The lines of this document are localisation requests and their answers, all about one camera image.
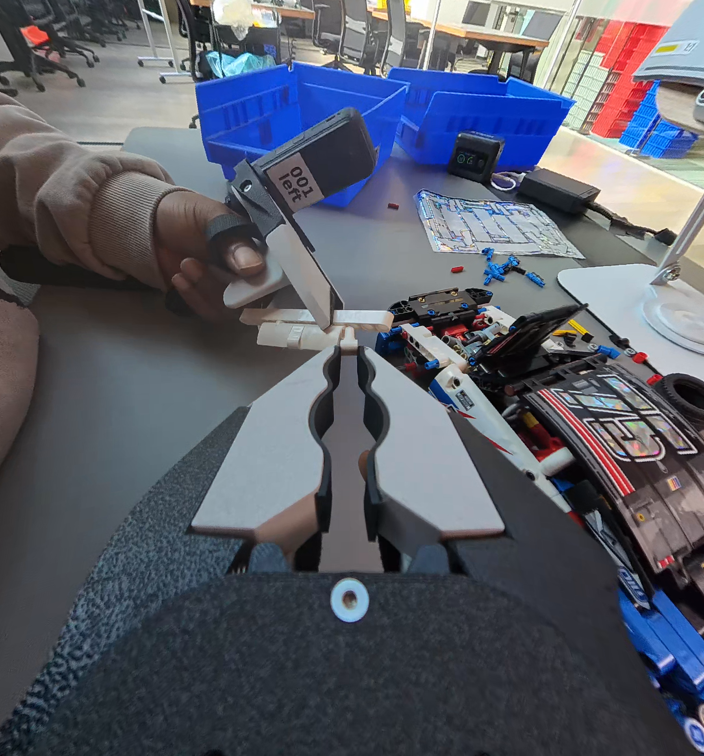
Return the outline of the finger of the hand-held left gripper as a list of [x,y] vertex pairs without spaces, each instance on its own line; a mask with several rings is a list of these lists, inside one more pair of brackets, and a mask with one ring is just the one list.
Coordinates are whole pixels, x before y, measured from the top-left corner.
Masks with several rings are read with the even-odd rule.
[[277,263],[317,326],[328,330],[340,305],[338,293],[298,230],[287,219],[266,236],[266,261]]

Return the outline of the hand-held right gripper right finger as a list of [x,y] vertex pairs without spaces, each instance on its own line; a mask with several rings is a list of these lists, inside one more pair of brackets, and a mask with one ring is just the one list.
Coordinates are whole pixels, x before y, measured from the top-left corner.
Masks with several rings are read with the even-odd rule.
[[460,415],[405,378],[372,349],[358,351],[363,424],[364,514],[385,572],[421,547],[498,537],[506,526],[455,428]]

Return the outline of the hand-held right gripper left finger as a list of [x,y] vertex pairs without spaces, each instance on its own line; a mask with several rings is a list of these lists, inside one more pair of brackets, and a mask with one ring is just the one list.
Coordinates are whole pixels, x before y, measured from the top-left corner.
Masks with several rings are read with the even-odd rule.
[[336,348],[329,347],[248,407],[190,523],[192,534],[273,544],[299,572],[319,571],[332,512]]

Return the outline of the white toy brick beam assembly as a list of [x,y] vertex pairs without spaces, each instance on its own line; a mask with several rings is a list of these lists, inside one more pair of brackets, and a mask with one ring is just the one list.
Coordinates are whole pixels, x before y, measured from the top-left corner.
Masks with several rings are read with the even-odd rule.
[[246,308],[240,316],[241,323],[258,328],[258,345],[313,352],[339,348],[345,326],[355,328],[356,335],[357,331],[386,333],[391,330],[393,319],[388,310],[335,310],[334,324],[322,330],[306,309]]

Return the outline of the person's left forearm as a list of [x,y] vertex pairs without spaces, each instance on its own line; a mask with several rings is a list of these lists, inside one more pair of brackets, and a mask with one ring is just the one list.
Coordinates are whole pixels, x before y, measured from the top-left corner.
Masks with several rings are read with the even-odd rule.
[[35,246],[56,265],[163,289],[156,210],[177,191],[158,163],[88,150],[0,93],[0,250]]

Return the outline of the person's left hand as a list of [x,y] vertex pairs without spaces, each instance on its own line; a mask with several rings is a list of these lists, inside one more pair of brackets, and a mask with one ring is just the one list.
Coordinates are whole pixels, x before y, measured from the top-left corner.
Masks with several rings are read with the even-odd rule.
[[224,214],[233,214],[224,203],[176,191],[158,203],[154,223],[166,303],[184,304],[192,315],[212,324],[222,324],[233,315],[223,302],[230,279],[252,278],[264,269],[260,249],[247,237],[219,240],[221,262],[212,262],[206,232],[210,223]]

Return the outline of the blue bin with marker label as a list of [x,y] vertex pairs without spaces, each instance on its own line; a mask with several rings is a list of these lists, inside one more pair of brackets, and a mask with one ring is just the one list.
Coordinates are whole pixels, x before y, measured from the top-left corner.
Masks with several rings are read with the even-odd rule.
[[[344,108],[360,112],[378,160],[391,156],[404,113],[407,85],[341,70],[295,63],[196,85],[199,123],[207,159],[233,180],[235,167],[252,163]],[[369,178],[322,200],[344,208]]]

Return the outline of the teal plastic bag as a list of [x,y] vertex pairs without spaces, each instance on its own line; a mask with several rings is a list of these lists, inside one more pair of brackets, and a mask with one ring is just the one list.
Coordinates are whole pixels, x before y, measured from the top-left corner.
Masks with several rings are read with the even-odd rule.
[[233,57],[215,50],[205,53],[205,62],[211,77],[219,80],[276,66],[275,59],[269,54],[256,55],[244,52]]

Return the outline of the small black electronic box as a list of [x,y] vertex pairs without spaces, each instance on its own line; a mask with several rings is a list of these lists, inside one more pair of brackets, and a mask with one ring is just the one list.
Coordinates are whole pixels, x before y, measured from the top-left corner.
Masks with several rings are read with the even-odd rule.
[[488,184],[505,146],[502,137],[475,131],[457,134],[446,171],[459,178]]

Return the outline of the shiny sticker sheet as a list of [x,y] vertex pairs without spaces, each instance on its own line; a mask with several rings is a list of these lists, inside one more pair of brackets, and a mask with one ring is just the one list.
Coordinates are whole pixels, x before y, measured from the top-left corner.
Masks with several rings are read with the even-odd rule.
[[415,208],[434,252],[547,256],[584,255],[543,211],[526,203],[466,200],[421,190]]

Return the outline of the toy brick race car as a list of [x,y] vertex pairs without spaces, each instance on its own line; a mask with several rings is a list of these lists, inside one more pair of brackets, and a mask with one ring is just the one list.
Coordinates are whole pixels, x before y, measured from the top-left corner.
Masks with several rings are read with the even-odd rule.
[[491,297],[442,289],[395,302],[376,353],[604,548],[630,639],[704,754],[704,437],[653,390],[662,375],[642,380],[568,333],[583,306],[513,317]]

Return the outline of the wooden background table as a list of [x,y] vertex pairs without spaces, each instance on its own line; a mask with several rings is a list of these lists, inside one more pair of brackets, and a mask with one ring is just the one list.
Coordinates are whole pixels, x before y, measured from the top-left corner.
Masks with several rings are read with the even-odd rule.
[[369,11],[375,31],[383,32],[385,43],[380,61],[380,75],[387,78],[395,68],[435,71],[455,70],[460,60],[479,48],[488,52],[482,67],[473,63],[470,73],[498,76],[533,84],[542,52],[549,39],[523,36],[500,30],[405,14],[398,17],[394,2],[386,9]]

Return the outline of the pile of blue toy pins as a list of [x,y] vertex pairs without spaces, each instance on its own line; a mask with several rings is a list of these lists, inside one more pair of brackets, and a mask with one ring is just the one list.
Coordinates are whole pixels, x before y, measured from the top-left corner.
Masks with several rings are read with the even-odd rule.
[[480,254],[484,256],[486,262],[484,269],[484,285],[486,287],[492,281],[504,282],[506,276],[511,272],[527,278],[538,287],[544,288],[546,286],[546,281],[542,277],[533,271],[522,268],[519,259],[513,255],[508,255],[505,261],[495,260],[496,251],[492,247],[484,247]]

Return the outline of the black rubber toy tyre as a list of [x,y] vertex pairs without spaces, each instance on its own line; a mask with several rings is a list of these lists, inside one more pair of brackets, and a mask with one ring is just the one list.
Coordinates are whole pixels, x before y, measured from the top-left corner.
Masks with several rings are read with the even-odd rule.
[[697,431],[704,430],[703,380],[685,373],[670,373],[652,388]]

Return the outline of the stack of white crates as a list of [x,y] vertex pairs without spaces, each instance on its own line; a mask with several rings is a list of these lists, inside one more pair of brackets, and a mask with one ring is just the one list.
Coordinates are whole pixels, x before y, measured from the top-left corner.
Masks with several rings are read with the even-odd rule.
[[572,130],[580,130],[595,99],[601,93],[611,73],[604,65],[604,52],[580,52],[565,81],[562,94],[575,100],[563,125]]

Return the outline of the stack of red bins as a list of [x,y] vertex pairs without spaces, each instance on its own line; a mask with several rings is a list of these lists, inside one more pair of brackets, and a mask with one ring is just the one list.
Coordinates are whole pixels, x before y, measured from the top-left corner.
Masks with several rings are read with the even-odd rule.
[[634,72],[659,43],[668,26],[611,21],[596,46],[603,52],[604,84],[595,96],[581,132],[619,138],[650,89],[650,83],[633,79]]

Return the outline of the stack of small blue bins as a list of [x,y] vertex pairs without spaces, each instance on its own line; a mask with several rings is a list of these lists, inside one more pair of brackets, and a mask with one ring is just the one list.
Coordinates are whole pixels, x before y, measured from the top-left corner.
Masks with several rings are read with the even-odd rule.
[[687,155],[699,135],[659,115],[656,103],[659,86],[659,81],[651,85],[618,141],[641,156],[679,159]]

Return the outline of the building instruction booklet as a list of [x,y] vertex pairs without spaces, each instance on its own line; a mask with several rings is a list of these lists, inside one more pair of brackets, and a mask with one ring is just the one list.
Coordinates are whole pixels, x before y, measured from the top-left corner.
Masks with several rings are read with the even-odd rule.
[[640,63],[633,79],[698,88],[693,116],[704,125],[704,1],[687,6]]

